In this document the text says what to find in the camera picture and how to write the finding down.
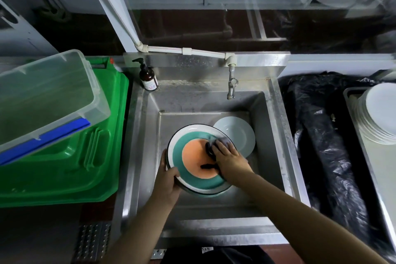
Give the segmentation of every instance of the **sink basin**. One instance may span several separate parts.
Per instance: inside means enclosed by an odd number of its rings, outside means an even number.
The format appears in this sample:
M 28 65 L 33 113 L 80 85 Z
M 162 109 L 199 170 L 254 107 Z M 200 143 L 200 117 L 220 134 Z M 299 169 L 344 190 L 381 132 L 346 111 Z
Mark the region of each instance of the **sink basin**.
M 165 70 L 155 69 L 159 80 L 167 78 L 159 81 L 158 91 L 145 91 L 139 80 L 133 83 L 124 145 L 126 177 L 120 180 L 116 201 L 122 219 L 113 219 L 112 241 L 150 197 L 161 153 L 172 135 L 189 124 L 213 126 L 226 116 L 240 117 L 253 127 L 256 147 L 247 159 L 255 173 L 309 205 L 276 78 L 240 80 L 235 98 L 227 100 L 226 80 L 172 80 Z M 231 187 L 209 198 L 182 191 L 156 248 L 286 242 L 265 213 Z

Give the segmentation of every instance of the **bottle label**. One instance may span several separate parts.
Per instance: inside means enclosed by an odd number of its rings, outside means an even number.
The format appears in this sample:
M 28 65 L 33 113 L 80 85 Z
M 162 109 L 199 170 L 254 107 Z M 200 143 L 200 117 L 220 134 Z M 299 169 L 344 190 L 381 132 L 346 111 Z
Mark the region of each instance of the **bottle label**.
M 157 78 L 155 76 L 154 79 L 152 79 L 151 81 L 142 81 L 142 83 L 145 89 L 148 91 L 153 91 L 158 87 Z

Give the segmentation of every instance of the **forearm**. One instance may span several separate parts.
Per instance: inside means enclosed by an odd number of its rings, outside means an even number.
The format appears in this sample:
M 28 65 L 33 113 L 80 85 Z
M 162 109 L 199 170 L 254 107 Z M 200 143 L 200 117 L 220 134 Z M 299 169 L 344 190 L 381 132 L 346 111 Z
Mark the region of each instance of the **forearm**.
M 147 264 L 170 211 L 168 206 L 149 199 L 102 264 Z
M 241 175 L 238 187 L 265 212 L 306 264 L 387 263 L 343 227 L 259 175 Z

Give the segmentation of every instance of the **left hand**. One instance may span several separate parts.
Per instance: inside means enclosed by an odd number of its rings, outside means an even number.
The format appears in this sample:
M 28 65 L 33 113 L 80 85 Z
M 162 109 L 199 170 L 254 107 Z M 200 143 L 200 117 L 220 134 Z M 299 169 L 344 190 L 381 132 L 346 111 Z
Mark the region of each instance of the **left hand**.
M 163 205 L 171 210 L 180 195 L 181 188 L 175 184 L 175 177 L 179 177 L 180 174 L 177 167 L 166 170 L 165 155 L 166 150 L 162 152 L 160 167 L 158 168 L 150 199 L 154 203 Z

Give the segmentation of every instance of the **metal grate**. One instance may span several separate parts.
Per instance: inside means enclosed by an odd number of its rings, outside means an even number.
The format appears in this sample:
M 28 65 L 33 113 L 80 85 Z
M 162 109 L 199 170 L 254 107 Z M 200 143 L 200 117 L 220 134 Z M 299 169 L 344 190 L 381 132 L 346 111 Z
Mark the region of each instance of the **metal grate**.
M 103 258 L 107 251 L 111 221 L 84 224 L 79 227 L 73 261 L 94 262 Z

